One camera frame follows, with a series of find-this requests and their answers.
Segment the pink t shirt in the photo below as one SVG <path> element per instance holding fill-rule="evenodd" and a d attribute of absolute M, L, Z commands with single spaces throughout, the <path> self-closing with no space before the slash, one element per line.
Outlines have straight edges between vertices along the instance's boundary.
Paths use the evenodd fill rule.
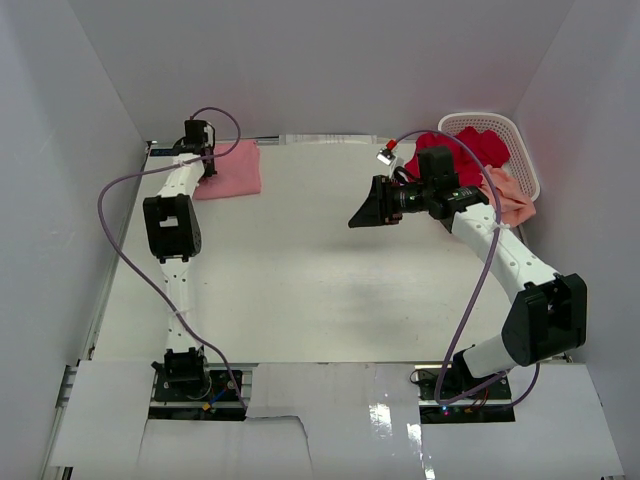
<path fill-rule="evenodd" d="M 216 174 L 200 181 L 193 198 L 214 200 L 260 194 L 260 149 L 254 140 L 241 140 L 235 148 L 224 155 L 231 143 L 215 147 Z"/>

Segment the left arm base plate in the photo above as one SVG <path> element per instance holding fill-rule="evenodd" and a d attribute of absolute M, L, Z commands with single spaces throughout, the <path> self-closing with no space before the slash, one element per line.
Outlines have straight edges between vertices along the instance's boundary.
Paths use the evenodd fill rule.
<path fill-rule="evenodd" d="M 208 366 L 208 378 L 191 390 L 169 384 L 163 366 L 152 363 L 154 383 L 148 410 L 149 420 L 242 422 L 246 419 L 228 371 Z"/>

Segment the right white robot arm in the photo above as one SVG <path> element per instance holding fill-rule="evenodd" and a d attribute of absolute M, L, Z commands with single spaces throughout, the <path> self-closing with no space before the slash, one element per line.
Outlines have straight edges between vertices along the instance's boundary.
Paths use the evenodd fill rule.
<path fill-rule="evenodd" d="M 394 144 L 378 153 L 388 165 L 376 175 L 350 228 L 398 224 L 404 215 L 426 212 L 465 243 L 510 302 L 500 331 L 464 350 L 453 340 L 435 380 L 440 405 L 477 397 L 515 367 L 527 367 L 579 348 L 587 337 L 587 286 L 577 274 L 563 275 L 537 258 L 498 218 L 494 203 L 476 186 L 463 186 L 452 152 L 427 148 L 418 154 L 417 175 L 399 162 Z"/>

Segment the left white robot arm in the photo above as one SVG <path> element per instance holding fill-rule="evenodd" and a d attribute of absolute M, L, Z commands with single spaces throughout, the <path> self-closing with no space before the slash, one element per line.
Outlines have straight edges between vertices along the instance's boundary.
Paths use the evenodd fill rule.
<path fill-rule="evenodd" d="M 169 299 L 166 352 L 160 371 L 166 386 L 192 400 L 205 398 L 211 374 L 205 369 L 201 341 L 189 323 L 194 311 L 190 291 L 191 260 L 200 253 L 202 237 L 193 205 L 200 181 L 215 173 L 212 159 L 215 129 L 194 118 L 184 122 L 185 134 L 171 150 L 172 171 L 159 190 L 143 201 L 143 216 L 151 254 L 158 260 L 164 295 Z"/>

